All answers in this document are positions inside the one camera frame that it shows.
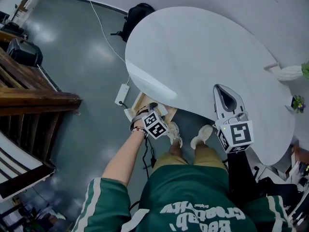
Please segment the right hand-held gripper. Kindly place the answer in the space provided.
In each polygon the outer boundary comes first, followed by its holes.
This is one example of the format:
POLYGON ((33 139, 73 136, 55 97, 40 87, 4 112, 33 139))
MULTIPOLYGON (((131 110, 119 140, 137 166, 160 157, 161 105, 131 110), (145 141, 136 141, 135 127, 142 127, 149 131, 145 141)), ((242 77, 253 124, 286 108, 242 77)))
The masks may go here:
POLYGON ((253 123, 239 94, 224 85, 213 87, 217 137, 226 154, 245 151, 253 144, 253 123))

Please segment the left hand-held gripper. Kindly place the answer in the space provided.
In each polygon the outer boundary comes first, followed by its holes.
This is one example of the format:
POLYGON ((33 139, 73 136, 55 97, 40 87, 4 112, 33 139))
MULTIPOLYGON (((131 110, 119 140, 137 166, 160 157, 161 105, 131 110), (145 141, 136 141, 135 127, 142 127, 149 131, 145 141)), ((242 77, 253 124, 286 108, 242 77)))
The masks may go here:
POLYGON ((166 135, 168 126, 161 116, 155 111, 158 103, 151 102, 148 104, 148 110, 143 110, 131 120, 130 131, 142 130, 146 137, 151 136, 154 139, 166 135))

